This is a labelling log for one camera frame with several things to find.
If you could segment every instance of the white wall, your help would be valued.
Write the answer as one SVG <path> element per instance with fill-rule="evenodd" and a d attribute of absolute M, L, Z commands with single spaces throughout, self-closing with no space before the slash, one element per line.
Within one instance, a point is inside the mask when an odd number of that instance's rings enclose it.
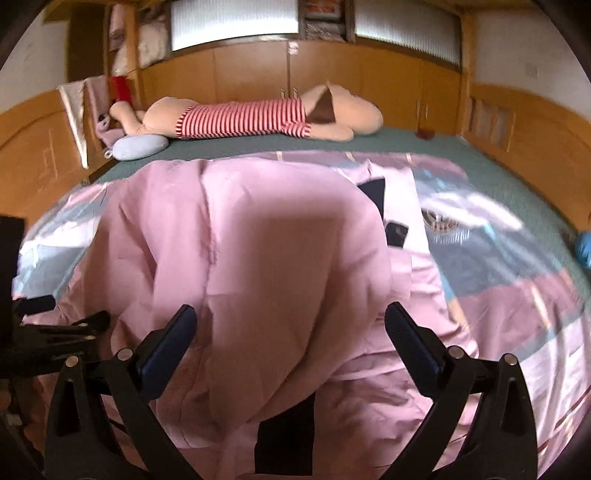
<path fill-rule="evenodd" d="M 0 112 L 66 82 L 67 39 L 68 22 L 33 21 L 0 70 Z"/>
<path fill-rule="evenodd" d="M 535 93 L 591 121 L 591 83 L 542 12 L 483 12 L 476 31 L 476 82 Z"/>

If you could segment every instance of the window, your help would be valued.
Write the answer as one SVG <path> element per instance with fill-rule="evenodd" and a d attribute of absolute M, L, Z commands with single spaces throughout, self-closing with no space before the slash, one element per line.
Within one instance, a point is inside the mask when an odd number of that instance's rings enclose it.
<path fill-rule="evenodd" d="M 297 0 L 181 0 L 171 4 L 173 50 L 225 38 L 298 33 Z"/>
<path fill-rule="evenodd" d="M 419 1 L 355 0 L 355 34 L 460 64 L 460 18 Z"/>

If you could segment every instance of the white towel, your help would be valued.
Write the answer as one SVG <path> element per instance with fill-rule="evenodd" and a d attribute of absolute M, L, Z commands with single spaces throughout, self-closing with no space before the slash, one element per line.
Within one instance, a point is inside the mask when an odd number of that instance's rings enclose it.
<path fill-rule="evenodd" d="M 82 123 L 84 116 L 84 81 L 65 83 L 60 85 L 57 90 L 60 92 L 61 101 L 66 109 L 70 129 L 80 153 L 80 162 L 82 167 L 88 170 L 88 152 Z"/>

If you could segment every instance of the black bracket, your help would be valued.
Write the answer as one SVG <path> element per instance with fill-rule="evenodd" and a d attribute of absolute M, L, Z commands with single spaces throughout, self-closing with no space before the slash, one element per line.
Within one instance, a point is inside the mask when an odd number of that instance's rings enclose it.
<path fill-rule="evenodd" d="M 51 480 L 200 480 L 148 406 L 158 398 L 197 331 L 184 305 L 167 327 L 150 333 L 133 352 L 85 363 L 66 359 L 51 401 L 45 470 Z M 123 456 L 101 395 L 111 395 L 147 471 Z"/>
<path fill-rule="evenodd" d="M 419 327 L 399 303 L 385 315 L 386 331 L 419 392 L 434 403 L 427 417 L 382 480 L 535 480 L 534 413 L 517 357 L 473 359 L 446 348 Z M 457 459 L 433 471 L 471 394 L 482 394 Z"/>

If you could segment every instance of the pink comforter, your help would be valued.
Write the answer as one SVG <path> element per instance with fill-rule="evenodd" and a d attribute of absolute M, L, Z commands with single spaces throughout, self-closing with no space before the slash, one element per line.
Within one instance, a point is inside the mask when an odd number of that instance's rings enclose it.
<path fill-rule="evenodd" d="M 410 170 L 381 176 L 412 189 L 399 213 L 419 219 Z M 254 474 L 258 423 L 313 392 L 313 476 L 374 479 L 430 407 L 384 331 L 386 306 L 401 301 L 446 344 L 476 352 L 429 254 L 407 243 L 388 248 L 375 205 L 323 166 L 157 161 L 119 183 L 59 309 L 35 321 L 108 310 L 109 356 L 192 305 L 197 338 L 152 407 L 205 480 Z"/>

